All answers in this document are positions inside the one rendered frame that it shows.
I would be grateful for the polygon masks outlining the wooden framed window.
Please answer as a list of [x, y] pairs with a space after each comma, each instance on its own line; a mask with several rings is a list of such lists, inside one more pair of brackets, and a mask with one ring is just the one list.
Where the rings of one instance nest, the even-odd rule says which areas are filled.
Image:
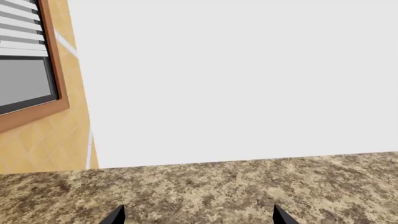
[[0, 133], [70, 107], [49, 1], [37, 2], [49, 56], [0, 55]]

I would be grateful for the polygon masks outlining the white window blinds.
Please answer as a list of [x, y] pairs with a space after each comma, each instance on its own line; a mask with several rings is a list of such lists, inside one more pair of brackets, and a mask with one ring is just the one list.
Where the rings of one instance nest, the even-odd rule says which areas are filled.
[[0, 0], [0, 55], [49, 56], [37, 0]]

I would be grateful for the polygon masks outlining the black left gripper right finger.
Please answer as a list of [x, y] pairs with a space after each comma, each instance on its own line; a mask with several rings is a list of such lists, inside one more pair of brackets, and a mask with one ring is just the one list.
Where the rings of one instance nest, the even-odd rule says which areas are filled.
[[272, 214], [274, 224], [299, 224], [292, 216], [290, 216], [282, 207], [275, 204]]

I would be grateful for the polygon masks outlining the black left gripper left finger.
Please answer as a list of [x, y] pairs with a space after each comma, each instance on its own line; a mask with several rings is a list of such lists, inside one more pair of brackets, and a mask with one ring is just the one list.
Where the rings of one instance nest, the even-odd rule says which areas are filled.
[[125, 211], [124, 205], [115, 208], [108, 216], [106, 216], [99, 224], [124, 224]]

